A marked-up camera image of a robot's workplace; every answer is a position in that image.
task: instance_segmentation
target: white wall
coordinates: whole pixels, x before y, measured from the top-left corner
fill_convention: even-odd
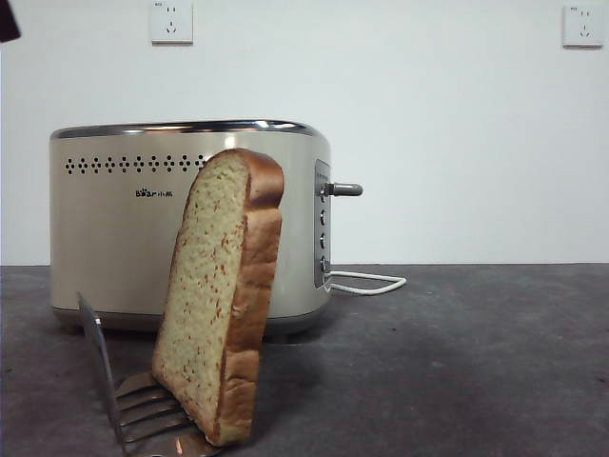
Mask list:
[[[196,0],[191,48],[147,43],[146,0],[11,3],[5,265],[49,262],[54,129],[244,117],[312,125],[364,184],[334,262],[609,261],[609,60],[561,47],[558,0]]]

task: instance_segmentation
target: wall outlet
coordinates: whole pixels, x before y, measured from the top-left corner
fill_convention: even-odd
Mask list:
[[[600,48],[603,41],[603,5],[565,4],[562,8],[562,45]]]
[[[153,2],[149,31],[153,45],[192,44],[192,0]]]

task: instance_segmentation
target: stainless steel toaster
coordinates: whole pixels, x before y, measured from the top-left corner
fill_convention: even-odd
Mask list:
[[[156,329],[188,189],[224,149],[265,153],[283,168],[282,235],[266,334],[311,326],[329,299],[330,180],[315,129],[234,120],[60,129],[50,137],[51,303],[79,325],[81,292],[108,328]]]

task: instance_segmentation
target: white power cord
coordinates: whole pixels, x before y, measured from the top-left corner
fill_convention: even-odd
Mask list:
[[[326,276],[346,276],[349,278],[376,279],[379,281],[389,281],[393,283],[389,286],[385,286],[384,288],[348,288],[347,286],[332,283],[332,288],[342,290],[344,292],[357,293],[358,295],[379,295],[381,293],[387,293],[391,290],[395,290],[396,288],[400,288],[406,284],[406,278],[400,278],[397,276],[381,276],[380,274],[356,273],[353,271],[330,271]]]

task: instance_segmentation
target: toast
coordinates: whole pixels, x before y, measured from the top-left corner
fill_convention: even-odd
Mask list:
[[[152,374],[215,446],[249,437],[283,191],[273,159],[227,149],[188,193]]]

